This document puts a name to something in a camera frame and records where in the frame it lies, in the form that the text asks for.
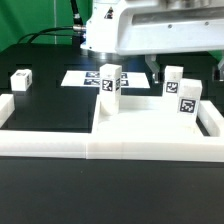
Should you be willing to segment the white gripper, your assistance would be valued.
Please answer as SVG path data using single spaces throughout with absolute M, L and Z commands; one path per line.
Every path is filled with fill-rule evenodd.
M 224 49 L 224 0 L 122 0 L 115 49 L 146 55 Z M 145 62 L 160 82 L 156 55 Z

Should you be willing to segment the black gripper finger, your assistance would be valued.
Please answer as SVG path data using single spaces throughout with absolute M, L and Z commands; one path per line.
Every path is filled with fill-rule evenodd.
M 214 71 L 215 81 L 224 81 L 224 50 L 222 51 L 222 57 Z

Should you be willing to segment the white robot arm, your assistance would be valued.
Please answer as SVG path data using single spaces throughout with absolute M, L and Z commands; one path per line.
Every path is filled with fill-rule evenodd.
M 160 79 L 158 54 L 221 50 L 213 77 L 224 80 L 224 0 L 93 0 L 86 23 L 89 55 L 143 55 Z

